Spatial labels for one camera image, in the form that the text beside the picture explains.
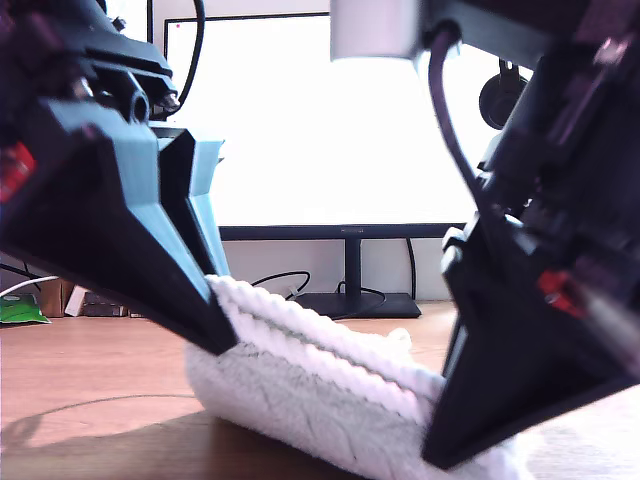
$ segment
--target black wire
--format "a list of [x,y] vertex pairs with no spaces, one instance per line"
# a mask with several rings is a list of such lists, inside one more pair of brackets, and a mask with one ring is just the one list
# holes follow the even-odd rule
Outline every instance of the black wire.
[[494,216],[491,206],[483,194],[480,184],[478,183],[471,165],[467,161],[462,148],[458,143],[453,124],[451,123],[451,115],[447,107],[447,99],[444,93],[444,62],[449,53],[449,49],[460,40],[460,30],[455,24],[445,23],[436,33],[431,43],[431,59],[429,61],[429,92],[436,118],[440,125],[442,138],[444,139],[449,153],[453,157],[458,170],[462,174],[471,195],[478,207],[480,213],[480,222],[483,225],[483,233],[485,235],[487,248],[494,259],[494,263],[499,268],[500,250],[499,242],[501,231],[501,223]]
[[26,270],[20,270],[19,268],[12,267],[11,265],[6,265],[4,263],[0,263],[0,270],[6,270],[7,272],[22,275],[23,277],[27,277],[29,280],[40,278],[39,275],[34,275],[33,273],[27,272]]
[[415,300],[417,295],[416,290],[418,289],[418,280],[416,278],[416,255],[413,251],[413,243],[411,242],[411,239],[407,238],[406,240],[407,250],[409,250],[409,262],[411,263],[411,298]]
[[200,61],[200,53],[202,52],[202,44],[204,43],[204,28],[207,21],[204,0],[193,0],[193,5],[196,9],[196,41],[193,45],[193,54],[191,56],[191,65],[189,65],[187,79],[184,83],[184,88],[178,97],[180,106],[173,112],[164,111],[160,114],[152,115],[151,120],[166,120],[171,115],[178,113],[184,106],[184,102],[187,100],[191,87],[193,86],[193,80],[195,79],[196,70],[198,69],[198,62]]
[[[27,273],[28,275],[31,275],[31,272],[29,271],[29,265],[27,265],[27,262],[22,262],[22,264],[24,265],[25,273]],[[35,287],[38,289],[39,292],[42,291],[42,287],[37,283],[35,284]]]
[[[293,272],[284,272],[284,273],[278,273],[276,275],[269,275],[268,277],[264,277],[261,278],[260,280],[257,280],[255,282],[253,282],[251,284],[252,287],[257,287],[258,285],[261,285],[265,282],[268,282],[270,280],[275,280],[276,278],[284,278],[284,277],[293,277],[295,275],[305,275],[307,278],[305,279],[305,281],[302,283],[302,285],[300,285],[300,288],[298,288],[298,293],[300,293],[302,290],[304,290],[304,288],[309,285],[309,282],[311,281],[311,274],[307,271],[304,270],[296,270]],[[293,294],[289,295],[287,297],[287,300],[291,300],[294,297]]]

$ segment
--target folded towel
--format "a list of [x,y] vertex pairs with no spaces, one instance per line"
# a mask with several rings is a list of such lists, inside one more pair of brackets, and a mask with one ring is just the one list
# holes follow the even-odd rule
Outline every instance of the folded towel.
[[362,334],[230,277],[208,280],[240,343],[188,344],[186,369],[213,415],[376,480],[525,480],[516,439],[444,472],[420,455],[445,383],[413,362],[404,330]]

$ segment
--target green object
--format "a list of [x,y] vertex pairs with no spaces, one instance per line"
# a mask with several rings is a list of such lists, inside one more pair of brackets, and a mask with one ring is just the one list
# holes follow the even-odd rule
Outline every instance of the green object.
[[0,298],[0,323],[51,323],[42,315],[36,299],[30,293],[13,295],[9,294]]

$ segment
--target red marking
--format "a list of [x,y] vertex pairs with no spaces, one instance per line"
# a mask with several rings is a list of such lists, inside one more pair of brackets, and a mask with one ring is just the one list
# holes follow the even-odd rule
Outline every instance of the red marking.
[[575,304],[569,293],[569,283],[570,277],[567,272],[546,271],[538,279],[538,287],[545,294],[549,305],[576,318],[583,318],[585,312]]
[[0,156],[0,203],[8,202],[35,169],[36,162],[22,143],[5,148]]

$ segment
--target computer monitor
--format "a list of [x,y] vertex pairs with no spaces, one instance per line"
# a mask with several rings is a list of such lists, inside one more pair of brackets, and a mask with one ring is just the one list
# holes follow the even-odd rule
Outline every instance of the computer monitor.
[[[174,82],[185,82],[194,19],[166,19]],[[361,294],[360,241],[438,238],[475,206],[426,95],[426,58],[330,61],[326,12],[208,18],[198,72],[170,121],[207,125],[226,139],[212,188],[223,240],[345,239],[346,294],[309,294],[331,316],[416,316],[406,295],[383,308]],[[416,75],[422,72],[422,78]],[[450,110],[477,162],[497,131],[478,109],[498,59],[463,46],[447,63]]]

